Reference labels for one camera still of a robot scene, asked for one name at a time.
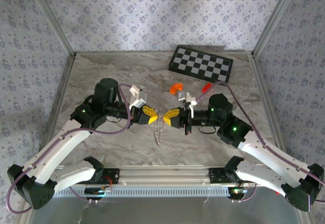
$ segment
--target wall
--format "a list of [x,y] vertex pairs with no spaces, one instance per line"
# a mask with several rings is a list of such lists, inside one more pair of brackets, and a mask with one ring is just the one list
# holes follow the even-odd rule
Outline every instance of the wall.
[[11,223],[6,171],[31,158],[47,135],[67,54],[35,0],[0,0],[0,13],[0,223]]
[[[325,0],[292,0],[258,58],[287,152],[323,167],[324,22]],[[325,223],[324,207],[314,204],[319,223]]]
[[48,0],[75,51],[252,50],[278,0]]

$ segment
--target red wire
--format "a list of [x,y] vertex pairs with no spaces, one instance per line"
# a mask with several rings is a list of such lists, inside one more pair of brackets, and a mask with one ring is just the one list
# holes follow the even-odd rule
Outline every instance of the red wire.
[[108,177],[108,176],[104,176],[103,178],[105,178],[105,179],[107,179],[107,180],[110,181],[111,191],[113,192],[113,181],[112,181],[112,179],[110,177]]

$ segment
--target orange object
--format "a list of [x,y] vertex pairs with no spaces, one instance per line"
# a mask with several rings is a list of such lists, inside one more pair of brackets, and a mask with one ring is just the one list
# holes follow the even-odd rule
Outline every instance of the orange object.
[[202,91],[202,93],[205,93],[210,87],[212,86],[212,83],[208,83],[207,85],[205,85],[204,87],[203,87],[203,89],[201,90]]
[[182,83],[175,83],[171,89],[169,90],[169,93],[176,94],[176,91],[183,90],[183,84]]

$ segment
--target white bracket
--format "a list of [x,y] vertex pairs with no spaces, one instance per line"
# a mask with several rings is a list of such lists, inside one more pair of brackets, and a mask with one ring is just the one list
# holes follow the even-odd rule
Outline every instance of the white bracket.
[[89,180],[94,173],[95,169],[93,165],[87,161],[82,161],[74,166],[64,166],[60,170],[55,170],[50,179],[57,182],[54,188],[57,193],[78,182]]
[[[266,143],[266,146],[270,147],[277,154],[287,159],[288,161],[295,163],[299,166],[299,168],[303,168],[309,172],[308,165],[306,163],[291,157],[266,140],[264,141]],[[245,136],[245,142],[241,142],[238,148],[263,162],[265,165],[275,171],[278,176],[281,176],[281,179],[283,179],[284,182],[289,184],[291,187],[299,186],[299,180],[305,179],[307,176],[307,174],[299,171],[298,169],[292,167],[288,163],[272,154],[265,146],[262,145],[254,131],[248,132],[248,134]]]
[[255,165],[248,161],[242,161],[237,166],[236,174],[241,180],[255,182],[285,196],[281,187],[285,181],[265,165]]
[[[24,169],[31,167],[32,164],[62,135],[72,129],[80,128],[81,124],[76,120],[69,120],[64,125],[63,129],[32,159],[24,164]],[[29,177],[36,177],[36,182],[45,184],[55,168],[62,162],[62,160],[84,139],[88,138],[90,132],[78,131],[71,133],[62,139],[37,165],[31,169],[27,175]]]
[[130,110],[132,106],[141,108],[147,102],[147,94],[142,90],[138,89],[135,85],[132,85],[129,91],[132,94],[129,104]]
[[186,93],[181,91],[178,93],[178,101],[186,101],[187,103],[190,102],[190,105],[188,106],[191,110],[191,118],[194,117],[194,106],[196,106],[198,103],[195,99],[195,97],[192,97],[189,92]]

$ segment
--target small red object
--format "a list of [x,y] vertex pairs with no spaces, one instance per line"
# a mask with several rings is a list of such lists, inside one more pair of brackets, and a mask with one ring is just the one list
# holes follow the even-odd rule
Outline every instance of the small red object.
[[204,87],[203,87],[203,89],[201,90],[202,91],[202,93],[205,93],[210,87],[212,86],[212,83],[208,83],[207,85],[205,85]]

